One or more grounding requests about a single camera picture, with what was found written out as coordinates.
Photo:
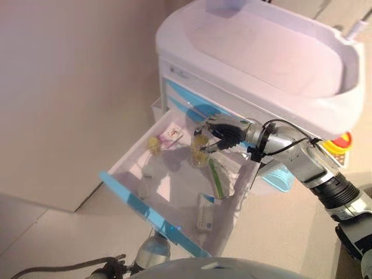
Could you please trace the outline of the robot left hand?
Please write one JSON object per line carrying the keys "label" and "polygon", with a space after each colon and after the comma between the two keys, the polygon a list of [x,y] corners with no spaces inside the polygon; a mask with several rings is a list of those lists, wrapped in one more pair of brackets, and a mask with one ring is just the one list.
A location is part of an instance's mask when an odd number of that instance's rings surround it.
{"label": "robot left hand", "polygon": [[126,257],[127,257],[126,254],[120,254],[118,256],[115,256],[114,260],[110,260],[104,265],[103,269],[105,270],[106,273],[112,276],[119,272],[121,274],[126,274],[129,269],[129,267],[126,265],[125,261]]}

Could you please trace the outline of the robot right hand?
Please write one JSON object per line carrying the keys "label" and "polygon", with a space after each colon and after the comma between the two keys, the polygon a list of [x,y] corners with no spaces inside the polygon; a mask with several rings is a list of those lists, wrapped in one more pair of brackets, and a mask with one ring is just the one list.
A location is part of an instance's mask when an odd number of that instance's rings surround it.
{"label": "robot right hand", "polygon": [[252,123],[247,120],[240,120],[226,114],[214,114],[196,127],[194,136],[202,134],[203,130],[208,130],[214,137],[218,138],[220,141],[217,143],[200,149],[204,153],[215,153],[244,142],[251,125]]}

